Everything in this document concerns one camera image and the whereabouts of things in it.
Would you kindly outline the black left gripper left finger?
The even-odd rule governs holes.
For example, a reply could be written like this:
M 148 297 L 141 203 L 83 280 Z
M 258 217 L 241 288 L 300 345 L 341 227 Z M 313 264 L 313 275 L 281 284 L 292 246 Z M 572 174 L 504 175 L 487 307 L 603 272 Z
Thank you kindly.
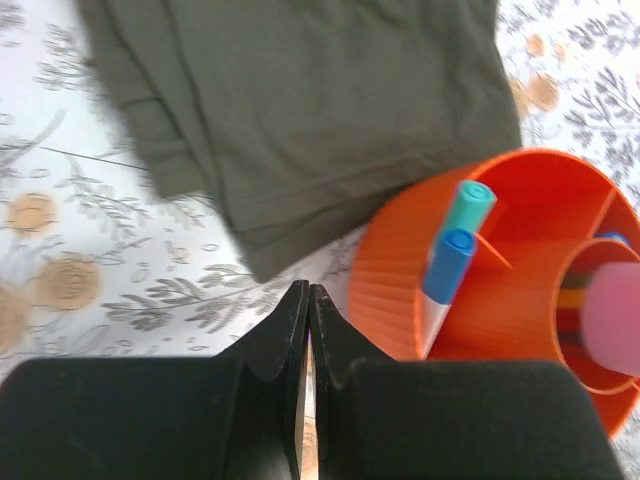
M 296 479 L 310 286 L 212 357 L 37 358 L 1 386 L 5 479 Z

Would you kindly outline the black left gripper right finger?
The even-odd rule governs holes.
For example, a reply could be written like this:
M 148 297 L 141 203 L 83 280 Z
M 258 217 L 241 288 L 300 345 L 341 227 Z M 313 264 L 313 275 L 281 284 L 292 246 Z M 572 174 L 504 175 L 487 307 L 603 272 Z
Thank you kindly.
M 323 479 L 619 479 L 590 397 L 547 361 L 391 359 L 313 285 Z

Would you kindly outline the grey blue short marker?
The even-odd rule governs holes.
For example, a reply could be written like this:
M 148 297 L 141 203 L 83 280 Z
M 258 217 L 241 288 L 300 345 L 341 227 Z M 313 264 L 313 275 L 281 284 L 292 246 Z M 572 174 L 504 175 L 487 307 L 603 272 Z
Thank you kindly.
M 614 231 L 599 232 L 595 235 L 595 237 L 600 239 L 613 240 L 621 244 L 624 244 L 628 247 L 631 246 L 631 243 L 629 242 L 629 240 L 619 232 L 614 232 Z

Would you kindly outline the pink clear pencil case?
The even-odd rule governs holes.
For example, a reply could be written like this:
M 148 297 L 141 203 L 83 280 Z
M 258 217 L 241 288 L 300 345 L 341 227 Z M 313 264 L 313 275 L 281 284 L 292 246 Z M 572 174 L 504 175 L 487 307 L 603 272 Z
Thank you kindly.
M 557 298 L 560 313 L 577 315 L 558 328 L 563 346 L 578 347 L 595 364 L 639 375 L 639 264 L 607 262 L 591 273 L 569 273 Z

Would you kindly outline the white pen teal cap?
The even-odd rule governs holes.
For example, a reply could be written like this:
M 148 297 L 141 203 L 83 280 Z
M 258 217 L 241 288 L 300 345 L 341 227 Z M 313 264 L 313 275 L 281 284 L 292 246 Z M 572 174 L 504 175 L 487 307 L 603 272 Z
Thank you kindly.
M 442 230 L 462 229 L 471 233 L 478 232 L 496 201 L 495 193 L 487 185 L 472 180 L 460 182 Z

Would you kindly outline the white pen blue cap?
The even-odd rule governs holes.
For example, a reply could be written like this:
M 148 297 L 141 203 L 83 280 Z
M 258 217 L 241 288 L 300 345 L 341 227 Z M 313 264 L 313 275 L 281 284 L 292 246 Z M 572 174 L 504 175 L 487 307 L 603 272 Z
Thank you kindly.
M 433 347 L 476 252 L 471 232 L 454 228 L 441 234 L 423 276 L 423 357 Z

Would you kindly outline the orange round divided container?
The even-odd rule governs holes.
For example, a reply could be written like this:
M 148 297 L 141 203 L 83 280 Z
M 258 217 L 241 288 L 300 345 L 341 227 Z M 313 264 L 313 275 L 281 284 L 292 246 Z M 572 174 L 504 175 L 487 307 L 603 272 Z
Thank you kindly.
M 478 249 L 429 355 L 423 357 L 420 281 L 432 240 L 456 188 L 486 184 L 497 203 L 478 233 Z M 596 238 L 623 234 L 631 243 Z M 348 318 L 399 361 L 543 359 L 573 371 L 609 434 L 626 423 L 639 398 L 636 377 L 605 369 L 558 328 L 567 273 L 609 261 L 637 261 L 639 222 L 616 185 L 588 162 L 549 149 L 522 149 L 413 185 L 372 219 L 353 262 Z

